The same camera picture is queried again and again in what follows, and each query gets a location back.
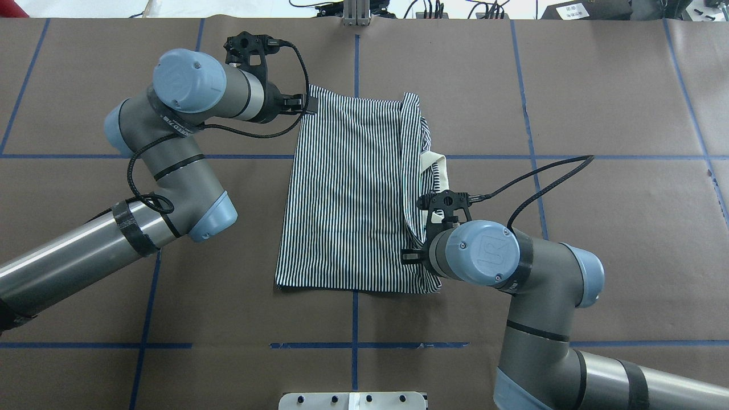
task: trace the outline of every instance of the table surface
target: table surface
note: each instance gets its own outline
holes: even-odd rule
[[[127,198],[106,113],[148,85],[165,51],[222,59],[243,30],[293,41],[312,83],[337,93],[417,93],[454,190],[491,192],[551,160],[597,155],[515,224],[604,262],[605,290],[578,311],[573,346],[729,386],[725,24],[0,20],[0,260]],[[269,67],[284,92],[303,91],[292,53]],[[434,295],[276,289],[297,132],[196,138],[238,222],[6,332],[0,407],[274,409],[284,392],[417,390],[432,409],[495,409],[509,296],[453,281]],[[472,214],[504,222],[534,190],[523,182]]]

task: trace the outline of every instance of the white floor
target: white floor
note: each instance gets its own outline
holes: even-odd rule
[[[15,0],[31,17],[60,18],[126,18],[149,9],[148,17],[159,18],[201,18],[216,14],[251,18],[306,18],[316,14],[314,8],[296,8],[288,0]],[[391,0],[389,11],[401,18],[411,0]],[[539,1],[539,14],[550,4],[567,0]],[[294,4],[316,3],[317,0],[292,0]],[[466,18],[475,3],[467,0],[446,0],[445,11],[450,18]],[[423,11],[423,0],[410,11]],[[484,6],[477,8],[483,11]],[[534,0],[511,0],[504,10],[513,19],[534,19],[536,2]]]

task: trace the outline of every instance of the striped cloth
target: striped cloth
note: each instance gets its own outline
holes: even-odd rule
[[[448,187],[418,96],[371,100],[313,85],[310,93],[319,112],[302,121],[276,284],[436,292],[437,276],[399,261],[401,249],[425,240],[416,200]]]

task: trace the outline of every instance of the silver metal tube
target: silver metal tube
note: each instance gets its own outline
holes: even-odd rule
[[[157,212],[130,209],[157,247],[175,239]],[[139,258],[108,212],[0,266],[0,300],[31,317]]]
[[[582,354],[587,369],[585,399],[580,409],[628,408],[628,376],[615,359]],[[640,366],[648,384],[651,410],[726,410],[729,389]]]

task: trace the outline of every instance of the blue joint cap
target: blue joint cap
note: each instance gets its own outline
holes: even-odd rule
[[[164,53],[152,73],[157,97],[167,107],[190,114],[218,104],[226,84],[225,70],[218,60],[184,48]]]
[[[597,302],[600,292],[605,287],[605,270],[602,262],[592,252],[562,244],[572,251],[582,271],[582,301],[577,307],[590,307]]]
[[[129,146],[122,137],[122,129],[119,127],[119,113],[122,110],[122,105],[127,102],[124,100],[121,104],[117,105],[104,119],[104,134],[106,139],[126,158],[132,158],[134,152],[129,149]]]
[[[500,410],[552,410],[496,368],[494,403]]]
[[[519,243],[505,226],[473,220],[457,227],[445,244],[445,259],[464,282],[494,286],[509,279],[519,265]]]
[[[228,198],[227,191],[215,201],[202,218],[190,230],[190,238],[195,242],[210,239],[211,236],[223,232],[238,219],[238,213],[233,202]]]

